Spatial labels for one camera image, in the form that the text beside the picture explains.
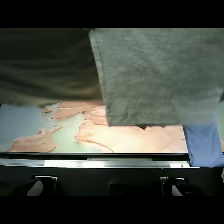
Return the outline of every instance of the garment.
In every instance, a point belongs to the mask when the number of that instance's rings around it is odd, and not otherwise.
[[[208,125],[185,125],[183,128],[192,166],[224,166],[215,116]]]
[[[224,87],[223,28],[95,28],[109,125],[209,123]]]
[[[86,30],[2,28],[0,49],[1,103],[102,99]]]

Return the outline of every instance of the blue cloth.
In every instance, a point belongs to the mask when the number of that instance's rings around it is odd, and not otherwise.
[[[224,166],[215,116],[209,125],[184,125],[183,128],[192,166]]]

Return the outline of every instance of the gray cloth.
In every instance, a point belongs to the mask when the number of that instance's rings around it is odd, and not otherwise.
[[[96,28],[110,125],[208,123],[224,87],[223,28]]]
[[[88,31],[0,29],[0,103],[45,105],[98,100]]]

